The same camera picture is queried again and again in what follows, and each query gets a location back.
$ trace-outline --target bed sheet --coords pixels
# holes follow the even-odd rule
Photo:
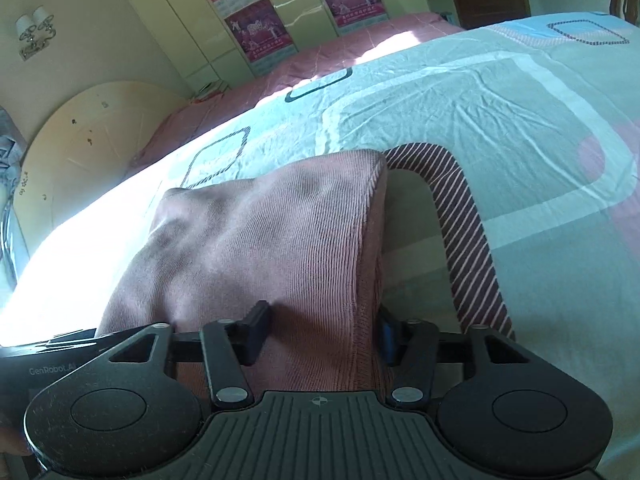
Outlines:
[[[262,99],[277,96],[306,80],[317,79],[462,30],[434,12],[407,14],[303,50],[280,63],[268,76],[170,115],[149,143],[133,158],[126,178],[151,166],[190,140],[250,110]]]
[[[601,395],[614,436],[599,471],[640,478],[639,59],[640,29],[622,20],[539,16],[439,38],[264,101],[57,228],[0,313],[0,344],[95,326],[165,190],[371,148],[386,152],[392,173],[430,184],[433,203],[419,200],[440,224],[385,248],[394,272],[385,295],[405,291],[399,303],[432,319],[420,312],[429,289],[419,287],[442,273],[442,254],[424,272],[401,263],[441,236],[449,313],[468,322],[461,306],[489,301],[470,310],[475,321],[515,333]],[[425,195],[414,184],[404,208]],[[406,225],[401,212],[388,222]]]

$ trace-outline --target wall sconce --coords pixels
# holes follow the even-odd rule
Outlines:
[[[52,21],[53,14],[49,14],[44,7],[38,7],[33,12],[33,17],[25,14],[18,18],[15,22],[18,38],[27,43],[20,49],[22,60],[27,61],[31,56],[49,46],[50,40],[56,36]]]

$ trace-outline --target bed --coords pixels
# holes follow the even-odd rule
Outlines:
[[[97,326],[166,190],[371,148],[391,169],[385,305],[443,330],[492,326],[592,388],[614,416],[600,472],[640,478],[638,59],[640,29],[580,12],[264,86],[44,240],[0,344]]]

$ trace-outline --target light blue bed sheet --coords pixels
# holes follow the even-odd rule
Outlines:
[[[60,226],[0,314],[0,344],[96,326],[171,187],[431,142],[465,172],[518,341],[605,399],[615,430],[600,471],[640,478],[639,82],[640,29],[571,13],[440,38],[274,96]]]

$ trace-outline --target ribbed knit fabric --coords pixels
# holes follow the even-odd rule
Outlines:
[[[381,386],[372,335],[385,188],[383,155],[359,150],[255,179],[169,190],[98,332],[152,322],[196,331],[241,319],[267,300],[273,330],[244,370],[255,394]],[[193,367],[178,370],[201,391],[194,375]]]

